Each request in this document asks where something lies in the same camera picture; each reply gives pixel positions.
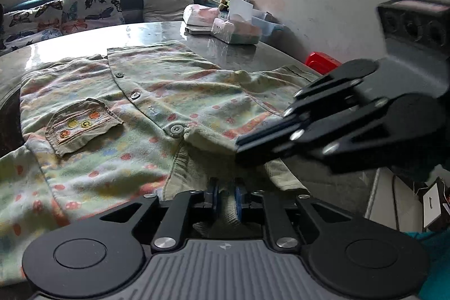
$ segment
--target embroidered circle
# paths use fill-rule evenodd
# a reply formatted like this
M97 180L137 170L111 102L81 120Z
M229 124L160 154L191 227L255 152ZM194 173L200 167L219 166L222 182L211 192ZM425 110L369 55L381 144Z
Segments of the embroidered circle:
M62 139L65 139L65 138L67 138L67 137L70 136L70 131L69 131L69 130L62 130L62 131L59 133L59 136L60 136Z
M68 127L68 128L75 128L75 127L77 127L77 125L78 125L78 121L77 121L77 120L70 120L70 121L67 123L67 127Z
M89 118L90 118L91 120L96 120L96 119L98 119L99 117L100 117L100 113L97 112L97 111L93 111L93 112L91 112L91 113L89 114Z
M82 122L82 128L90 128L92 126L92 122L89 120Z

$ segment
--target red plastic object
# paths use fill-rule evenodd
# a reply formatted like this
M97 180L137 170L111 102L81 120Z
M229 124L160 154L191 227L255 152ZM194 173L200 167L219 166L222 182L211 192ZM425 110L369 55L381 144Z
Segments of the red plastic object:
M327 74L341 65L339 61L323 52L313 52L305 64L320 74Z

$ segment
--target shirt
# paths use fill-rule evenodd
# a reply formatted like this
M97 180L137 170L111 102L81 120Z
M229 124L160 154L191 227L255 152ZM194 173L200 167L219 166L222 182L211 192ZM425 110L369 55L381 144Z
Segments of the shirt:
M234 163L234 140L279 119L293 94L316 76L295 66L231 71L180 42L109 49L57 63L22 79L25 145L0 159L0 280L23 278L21 260L37 236L146 193L161 200L205 190L217 177L221 223L237 221L230 186L304 188L275 160Z

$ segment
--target shirt pocket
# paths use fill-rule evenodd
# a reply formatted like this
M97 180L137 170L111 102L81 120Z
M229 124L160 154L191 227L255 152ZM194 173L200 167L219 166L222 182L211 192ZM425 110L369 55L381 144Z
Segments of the shirt pocket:
M46 127L46 139L59 157L73 153L123 121L106 105L87 98L56 112Z

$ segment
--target glossy table surface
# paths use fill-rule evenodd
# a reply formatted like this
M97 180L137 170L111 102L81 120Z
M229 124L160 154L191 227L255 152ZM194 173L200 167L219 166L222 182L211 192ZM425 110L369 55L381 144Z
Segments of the glossy table surface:
M228 45L214 37L192 36L185 32L185 26L184 22L124 24L42 41L8 53L0 57L0 108L17 91L22 76L27 72L63 59L106 55L108 48L145 46L169 40L183 42L196 54L223 69L253 72L294 64L318 75L300 61L265 43Z

